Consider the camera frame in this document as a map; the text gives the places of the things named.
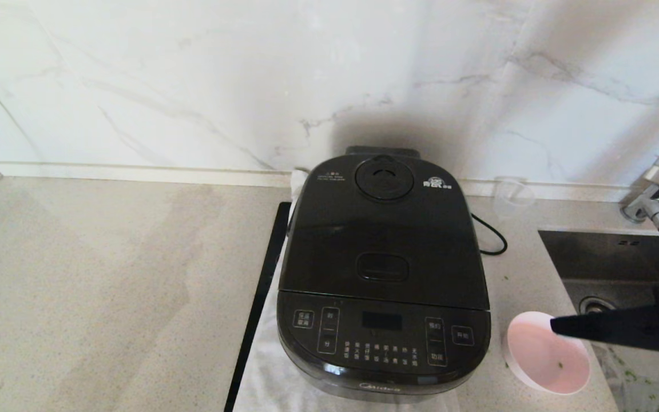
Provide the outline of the steel sink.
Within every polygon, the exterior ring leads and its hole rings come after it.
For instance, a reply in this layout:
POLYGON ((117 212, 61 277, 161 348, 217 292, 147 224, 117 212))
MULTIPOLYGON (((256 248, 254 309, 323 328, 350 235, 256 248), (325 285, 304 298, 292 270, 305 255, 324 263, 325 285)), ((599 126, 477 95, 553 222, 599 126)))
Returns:
POLYGON ((579 315, 651 305, 659 283, 659 236, 541 230, 579 315))

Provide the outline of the white crumpled cloth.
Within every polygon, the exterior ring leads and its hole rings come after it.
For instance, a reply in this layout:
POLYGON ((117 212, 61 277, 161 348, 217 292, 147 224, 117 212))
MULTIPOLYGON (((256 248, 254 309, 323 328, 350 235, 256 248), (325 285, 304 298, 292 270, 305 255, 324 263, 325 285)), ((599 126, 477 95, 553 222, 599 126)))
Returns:
POLYGON ((659 412, 659 351, 592 342, 620 412, 659 412))

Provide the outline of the clear plastic measuring cup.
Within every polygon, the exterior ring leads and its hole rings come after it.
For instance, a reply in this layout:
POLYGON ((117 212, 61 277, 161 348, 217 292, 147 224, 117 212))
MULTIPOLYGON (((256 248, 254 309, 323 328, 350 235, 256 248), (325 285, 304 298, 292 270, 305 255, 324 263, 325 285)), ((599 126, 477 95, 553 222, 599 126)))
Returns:
POLYGON ((494 188, 493 210, 500 219, 512 219, 531 208, 537 197, 525 182, 503 177, 494 188))

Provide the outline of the chrome faucet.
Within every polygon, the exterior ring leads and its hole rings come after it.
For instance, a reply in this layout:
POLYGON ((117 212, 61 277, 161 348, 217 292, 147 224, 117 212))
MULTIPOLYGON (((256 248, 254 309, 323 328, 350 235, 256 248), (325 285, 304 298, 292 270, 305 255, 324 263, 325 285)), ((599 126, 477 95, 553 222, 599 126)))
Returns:
POLYGON ((649 220, 659 232, 659 185, 648 185, 633 200, 622 206, 620 213, 628 221, 637 224, 649 220))

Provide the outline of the white towel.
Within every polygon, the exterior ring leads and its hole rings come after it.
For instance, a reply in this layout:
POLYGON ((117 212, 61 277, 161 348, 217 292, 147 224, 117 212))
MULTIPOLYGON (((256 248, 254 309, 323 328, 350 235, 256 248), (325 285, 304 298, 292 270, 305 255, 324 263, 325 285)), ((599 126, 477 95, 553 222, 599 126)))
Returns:
MULTIPOLYGON (((290 217, 307 177, 305 171, 291 173, 290 217)), ((346 399, 313 386, 291 363, 278 337, 275 315, 277 277, 284 249, 285 238, 233 412, 461 412, 454 391, 418 403, 401 404, 346 399)))

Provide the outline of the pink bowl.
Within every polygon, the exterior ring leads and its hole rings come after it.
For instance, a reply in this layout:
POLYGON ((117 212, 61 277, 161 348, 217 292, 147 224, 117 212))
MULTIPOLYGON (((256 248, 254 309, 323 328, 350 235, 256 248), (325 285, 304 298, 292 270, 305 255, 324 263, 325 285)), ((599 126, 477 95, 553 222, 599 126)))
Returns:
POLYGON ((503 357, 513 375, 533 389, 573 395, 589 383, 591 360, 583 341, 555 334, 551 315, 525 311, 503 334, 503 357), (565 367, 557 367, 562 360, 565 367))

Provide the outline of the black rice cooker lid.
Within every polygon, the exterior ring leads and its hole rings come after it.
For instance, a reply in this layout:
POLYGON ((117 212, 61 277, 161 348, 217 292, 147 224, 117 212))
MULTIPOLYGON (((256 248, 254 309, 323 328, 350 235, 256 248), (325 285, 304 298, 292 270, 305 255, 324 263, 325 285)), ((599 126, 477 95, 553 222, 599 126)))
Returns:
POLYGON ((487 311, 473 217, 460 186, 418 156, 354 152, 304 180, 283 291, 487 311))

